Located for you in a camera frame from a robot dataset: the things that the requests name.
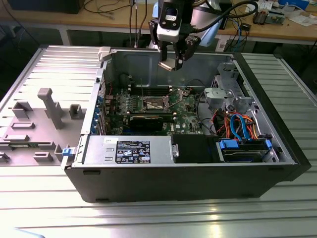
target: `wooden tabletop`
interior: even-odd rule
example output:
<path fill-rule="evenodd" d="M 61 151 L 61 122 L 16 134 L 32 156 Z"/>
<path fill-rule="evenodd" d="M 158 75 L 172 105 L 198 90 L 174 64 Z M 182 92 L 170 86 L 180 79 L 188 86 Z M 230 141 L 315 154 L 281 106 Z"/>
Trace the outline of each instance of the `wooden tabletop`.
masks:
<path fill-rule="evenodd" d="M 115 3 L 116 0 L 98 0 L 98 4 L 110 4 Z M 106 6 L 103 10 L 111 10 L 117 7 L 128 5 L 128 0 L 120 0 L 119 3 L 112 6 Z M 7 5 L 12 15 L 14 15 L 19 21 L 34 22 L 34 23 L 47 23 L 47 24 L 67 24 L 67 25 L 80 25 L 80 26 L 101 26 L 101 27 L 122 27 L 129 28 L 129 7 L 122 8 L 113 12 L 114 20 L 108 17 L 102 16 L 97 13 L 91 13 L 84 9 L 81 9 L 78 14 L 65 14 L 55 12 L 35 12 L 35 11 L 14 11 Z M 96 11 L 96 4 L 91 2 L 87 5 L 87 8 Z M 238 8 L 237 14 L 244 12 L 244 7 Z M 148 5 L 148 14 L 146 21 L 143 25 L 143 29 L 148 29 L 148 21 L 152 19 L 153 5 Z M 138 4 L 138 26 L 145 15 L 145 5 Z M 0 5 L 0 21 L 12 20 L 10 15 L 5 11 L 2 5 Z M 243 19 L 243 22 L 251 24 L 250 36 L 253 37 L 266 37 L 266 38 L 278 38 L 278 39 L 293 39 L 293 40 L 308 40 L 314 41 L 317 39 L 317 25 L 311 25 L 308 27 L 297 24 L 293 21 L 286 19 L 282 25 L 277 24 L 265 24 L 256 25 L 252 23 L 252 16 L 247 16 Z M 132 14 L 132 27 L 134 27 L 135 15 Z M 229 22 L 224 30 L 219 30 L 219 34 L 235 35 L 236 30 L 232 23 Z"/>

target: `computer case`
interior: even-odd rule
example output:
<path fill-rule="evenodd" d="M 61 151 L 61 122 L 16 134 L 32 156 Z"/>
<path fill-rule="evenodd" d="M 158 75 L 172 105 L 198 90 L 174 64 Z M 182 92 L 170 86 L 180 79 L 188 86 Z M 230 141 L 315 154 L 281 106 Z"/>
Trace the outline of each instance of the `computer case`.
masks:
<path fill-rule="evenodd" d="M 13 10 L 53 11 L 77 14 L 85 0 L 8 0 Z"/>

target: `sticker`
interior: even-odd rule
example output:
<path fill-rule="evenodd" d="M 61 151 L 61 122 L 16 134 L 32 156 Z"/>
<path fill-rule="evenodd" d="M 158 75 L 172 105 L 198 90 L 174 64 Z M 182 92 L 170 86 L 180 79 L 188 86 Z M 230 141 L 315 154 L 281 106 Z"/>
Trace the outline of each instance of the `sticker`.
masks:
<path fill-rule="evenodd" d="M 115 162 L 117 164 L 150 163 L 149 141 L 117 141 Z"/>
<path fill-rule="evenodd" d="M 106 137 L 104 139 L 104 144 L 115 144 L 117 143 L 117 141 L 118 141 L 118 138 L 116 137 Z"/>

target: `blue box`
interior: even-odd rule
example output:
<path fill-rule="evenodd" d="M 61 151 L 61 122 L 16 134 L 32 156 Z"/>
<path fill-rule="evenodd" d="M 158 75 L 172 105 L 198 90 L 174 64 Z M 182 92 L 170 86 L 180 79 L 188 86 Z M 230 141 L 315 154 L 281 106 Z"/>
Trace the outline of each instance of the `blue box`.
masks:
<path fill-rule="evenodd" d="M 288 2 L 288 5 L 295 5 L 300 7 L 302 10 L 305 10 L 309 4 L 309 0 L 279 0 L 278 3 L 285 5 Z"/>

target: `workbench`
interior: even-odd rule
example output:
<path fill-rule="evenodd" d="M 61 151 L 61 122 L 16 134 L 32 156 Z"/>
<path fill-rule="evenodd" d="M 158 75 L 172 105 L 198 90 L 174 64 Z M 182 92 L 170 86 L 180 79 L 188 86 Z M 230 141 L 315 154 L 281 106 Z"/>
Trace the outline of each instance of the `workbench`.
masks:
<path fill-rule="evenodd" d="M 98 51 L 38 49 L 0 102 L 0 126 L 9 126 L 6 118 L 13 116 L 9 108 L 17 99 L 36 105 L 40 87 L 51 87 L 63 108 L 72 103 L 86 108 L 89 99 L 82 95 L 90 95 L 101 67 Z M 292 69 L 278 65 L 272 55 L 243 56 L 312 165 L 298 179 L 278 183 L 260 198 L 87 203 L 60 166 L 0 165 L 0 228 L 17 227 L 46 238 L 317 236 L 317 99 L 299 78 L 287 77 Z M 275 77 L 267 69 L 276 71 Z M 48 72 L 65 79 L 47 79 Z"/>
<path fill-rule="evenodd" d="M 107 0 L 99 0 L 99 4 L 109 3 Z M 122 0 L 114 6 L 109 6 L 104 9 L 114 9 L 128 4 L 128 0 Z M 10 12 L 15 16 L 25 27 L 39 27 L 57 29 L 60 32 L 64 45 L 71 45 L 69 30 L 83 31 L 100 31 L 100 32 L 129 32 L 129 7 L 122 8 L 113 12 L 114 20 L 108 17 L 91 13 L 84 9 L 78 14 L 65 14 L 54 12 L 33 12 L 33 11 L 14 11 L 7 5 Z M 87 8 L 96 11 L 96 5 L 91 3 Z M 153 5 L 148 4 L 148 14 L 143 25 L 143 34 L 149 34 L 147 22 L 152 19 Z M 239 13 L 244 12 L 244 8 L 239 9 Z M 145 15 L 145 5 L 138 5 L 138 27 Z M 135 15 L 132 15 L 132 27 L 134 27 Z M 311 25 L 308 27 L 297 24 L 286 19 L 283 25 L 265 24 L 256 25 L 252 23 L 252 16 L 247 16 L 243 22 L 251 24 L 248 41 L 273 42 L 273 43 L 288 43 L 312 45 L 317 38 L 317 26 Z M 17 26 L 18 24 L 5 11 L 3 6 L 0 6 L 0 25 Z M 236 34 L 236 29 L 232 22 L 228 22 L 224 30 L 219 30 L 216 38 L 219 39 L 216 51 L 223 51 L 227 40 L 232 39 Z"/>

